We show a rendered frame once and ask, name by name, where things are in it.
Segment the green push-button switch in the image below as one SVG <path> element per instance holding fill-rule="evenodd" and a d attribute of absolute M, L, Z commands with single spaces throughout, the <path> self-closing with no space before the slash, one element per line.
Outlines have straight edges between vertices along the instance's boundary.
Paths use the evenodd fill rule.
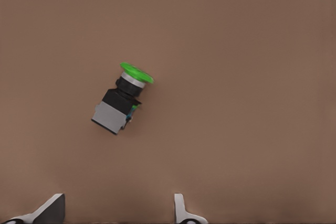
<path fill-rule="evenodd" d="M 132 120 L 133 114 L 141 102 L 137 99 L 146 84 L 154 79 L 136 66 L 122 62 L 121 76 L 116 80 L 116 87 L 105 93 L 101 102 L 95 106 L 91 120 L 107 131 L 117 135 Z"/>

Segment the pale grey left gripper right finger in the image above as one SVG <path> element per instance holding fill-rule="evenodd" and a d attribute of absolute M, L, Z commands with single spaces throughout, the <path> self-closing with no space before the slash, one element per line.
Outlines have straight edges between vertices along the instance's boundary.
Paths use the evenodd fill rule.
<path fill-rule="evenodd" d="M 201 216 L 191 214 L 186 210 L 184 197 L 180 193 L 174 194 L 175 224 L 208 224 Z"/>

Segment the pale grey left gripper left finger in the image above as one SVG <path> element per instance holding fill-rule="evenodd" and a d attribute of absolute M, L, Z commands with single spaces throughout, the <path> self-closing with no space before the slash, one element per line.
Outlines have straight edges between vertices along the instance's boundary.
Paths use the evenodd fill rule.
<path fill-rule="evenodd" d="M 34 212 L 13 217 L 1 224 L 63 224 L 65 208 L 65 194 L 54 194 Z"/>

